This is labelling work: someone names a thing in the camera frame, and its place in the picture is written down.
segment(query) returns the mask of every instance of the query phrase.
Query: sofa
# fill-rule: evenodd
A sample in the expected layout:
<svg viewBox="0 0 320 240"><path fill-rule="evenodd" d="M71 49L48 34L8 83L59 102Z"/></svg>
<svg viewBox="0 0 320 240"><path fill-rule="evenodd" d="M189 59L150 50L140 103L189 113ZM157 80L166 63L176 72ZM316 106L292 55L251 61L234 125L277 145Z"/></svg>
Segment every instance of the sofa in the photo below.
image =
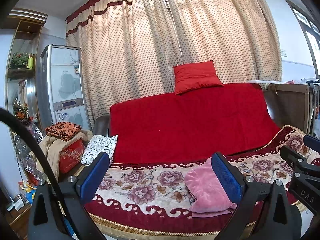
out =
<svg viewBox="0 0 320 240"><path fill-rule="evenodd" d="M113 163L87 211L105 234L126 239L212 239L230 214L192 218L185 174L220 151L245 175L288 185L292 169L279 155L304 133L278 127L257 84L224 84L182 95L167 93L111 106L94 134L118 135ZM309 162L318 153L300 145ZM288 193L290 203L299 204ZM259 215L255 207L246 230Z"/></svg>

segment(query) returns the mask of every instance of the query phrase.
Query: polka dot curtain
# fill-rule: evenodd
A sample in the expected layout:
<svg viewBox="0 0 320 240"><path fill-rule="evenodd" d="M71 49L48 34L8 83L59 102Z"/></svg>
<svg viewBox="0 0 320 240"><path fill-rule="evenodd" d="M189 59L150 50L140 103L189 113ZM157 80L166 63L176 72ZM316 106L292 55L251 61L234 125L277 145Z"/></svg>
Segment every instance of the polka dot curtain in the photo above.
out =
<svg viewBox="0 0 320 240"><path fill-rule="evenodd" d="M115 103L172 92L176 65L213 60L223 83L282 77L265 0L90 0L67 18L67 44L82 48L92 125Z"/></svg>

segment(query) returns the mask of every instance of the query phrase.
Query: beige coat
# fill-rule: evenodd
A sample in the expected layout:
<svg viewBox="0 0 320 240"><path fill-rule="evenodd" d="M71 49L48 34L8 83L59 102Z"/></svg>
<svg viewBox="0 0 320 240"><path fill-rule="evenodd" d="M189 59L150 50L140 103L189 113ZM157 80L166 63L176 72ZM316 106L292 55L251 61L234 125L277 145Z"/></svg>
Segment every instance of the beige coat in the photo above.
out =
<svg viewBox="0 0 320 240"><path fill-rule="evenodd" d="M73 138L66 142L53 136L45 136L44 139L39 143L39 146L44 155L47 157L48 163L57 180L59 177L59 160L61 151L79 139L82 139L84 142L89 142L91 138L91 131L81 129ZM30 156L36 161L36 169L43 172L41 164L38 160L36 160L36 157L32 151L30 152Z"/></svg>

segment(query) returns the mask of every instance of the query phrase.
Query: bolt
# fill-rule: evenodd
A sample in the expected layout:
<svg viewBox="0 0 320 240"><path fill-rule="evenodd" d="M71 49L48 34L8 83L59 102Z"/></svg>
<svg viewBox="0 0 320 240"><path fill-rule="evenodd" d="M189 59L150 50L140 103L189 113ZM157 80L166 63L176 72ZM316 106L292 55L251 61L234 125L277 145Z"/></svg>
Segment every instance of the bolt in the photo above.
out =
<svg viewBox="0 0 320 240"><path fill-rule="evenodd" d="M69 182L74 182L76 180L76 178L77 178L76 176L72 175L72 176L68 177L68 181Z"/></svg>
<svg viewBox="0 0 320 240"><path fill-rule="evenodd" d="M246 180L247 182L253 182L253 177L250 176L250 175L247 175L247 176L245 176L245 180Z"/></svg>
<svg viewBox="0 0 320 240"><path fill-rule="evenodd" d="M277 184L278 186L281 186L281 185L282 185L282 181L279 180L279 179L276 179L276 184Z"/></svg>
<svg viewBox="0 0 320 240"><path fill-rule="evenodd" d="M44 179L39 180L39 183L38 183L39 186L42 186L44 184L45 184L45 180Z"/></svg>

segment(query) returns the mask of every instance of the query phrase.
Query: red pillow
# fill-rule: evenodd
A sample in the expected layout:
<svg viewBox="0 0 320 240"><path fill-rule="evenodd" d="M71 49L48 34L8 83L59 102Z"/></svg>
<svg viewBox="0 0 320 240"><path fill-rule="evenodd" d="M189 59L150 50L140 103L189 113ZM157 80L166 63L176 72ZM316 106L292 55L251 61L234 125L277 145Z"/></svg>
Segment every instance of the red pillow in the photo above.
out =
<svg viewBox="0 0 320 240"><path fill-rule="evenodd" d="M176 78L175 95L198 88L223 86L212 60L176 66L174 67L174 75Z"/></svg>

